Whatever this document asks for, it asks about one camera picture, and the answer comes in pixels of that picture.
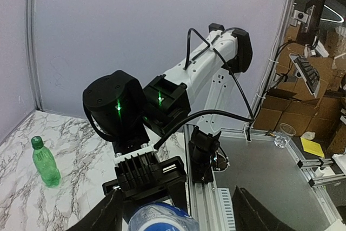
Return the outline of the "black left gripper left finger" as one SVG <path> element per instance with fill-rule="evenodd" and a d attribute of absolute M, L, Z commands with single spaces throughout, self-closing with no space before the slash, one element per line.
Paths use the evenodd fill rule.
<path fill-rule="evenodd" d="M 84 218 L 69 231 L 122 230 L 124 202 L 120 190 L 106 195 Z"/>

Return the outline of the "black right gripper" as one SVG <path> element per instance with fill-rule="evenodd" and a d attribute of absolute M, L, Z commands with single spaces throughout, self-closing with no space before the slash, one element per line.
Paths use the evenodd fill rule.
<path fill-rule="evenodd" d="M 117 141 L 112 143 L 113 148 L 114 148 L 114 146 L 119 146 L 120 148 L 131 148 L 131 147 L 137 147 L 137 146 L 141 147 L 144 144 L 147 144 L 149 146 L 153 146 L 152 144 L 150 144 L 148 133 L 145 130 L 144 126 L 140 126 L 139 131 L 135 131 L 135 132 L 130 133 L 128 137 L 120 138 Z M 151 197 L 144 197 L 144 198 L 141 198 L 139 200 L 137 200 L 137 199 L 134 200 L 130 197 L 126 198 L 123 193 L 122 193 L 122 195 L 123 195 L 123 200 L 124 200 L 125 204 L 147 204 L 147 203 L 150 203 L 152 201 L 165 201 L 166 199 L 170 199 L 173 204 L 186 204 L 186 202 L 187 202 L 186 190 L 185 190 L 184 194 L 183 193 L 176 194 L 173 197 L 151 196 Z"/>

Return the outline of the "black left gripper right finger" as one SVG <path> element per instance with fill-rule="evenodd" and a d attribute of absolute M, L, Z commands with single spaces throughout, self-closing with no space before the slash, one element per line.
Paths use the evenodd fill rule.
<path fill-rule="evenodd" d="M 232 196 L 236 230 L 289 230 L 293 228 L 279 220 L 245 188 L 236 186 Z"/>

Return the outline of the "clear bottle blue label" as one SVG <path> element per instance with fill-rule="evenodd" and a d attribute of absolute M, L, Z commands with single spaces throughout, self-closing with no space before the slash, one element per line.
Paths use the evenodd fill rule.
<path fill-rule="evenodd" d="M 153 202 L 135 212 L 131 231 L 199 231 L 199 223 L 186 211 L 164 202 Z"/>

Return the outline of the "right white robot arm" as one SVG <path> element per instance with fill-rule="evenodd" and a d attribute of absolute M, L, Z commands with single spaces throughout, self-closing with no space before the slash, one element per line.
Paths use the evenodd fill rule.
<path fill-rule="evenodd" d="M 144 87 L 122 70 L 92 82 L 83 91 L 83 109 L 116 156 L 116 179 L 102 185 L 104 194 L 119 190 L 126 203 L 137 206 L 165 197 L 184 206 L 186 184 L 212 183 L 219 170 L 216 117 L 254 120 L 223 110 L 231 92 L 226 77 L 247 71 L 251 60 L 247 31 L 213 23 L 199 47 L 187 48 L 183 61 Z M 159 148 L 193 119 L 198 125 L 188 142 L 188 167 L 179 157 L 160 162 Z"/>

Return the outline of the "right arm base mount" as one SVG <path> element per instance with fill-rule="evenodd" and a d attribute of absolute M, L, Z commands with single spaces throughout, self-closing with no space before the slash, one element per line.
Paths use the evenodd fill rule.
<path fill-rule="evenodd" d="M 193 183 L 212 183 L 214 171 L 225 171 L 229 159 L 219 141 L 221 131 L 213 136 L 195 126 L 188 143 Z"/>

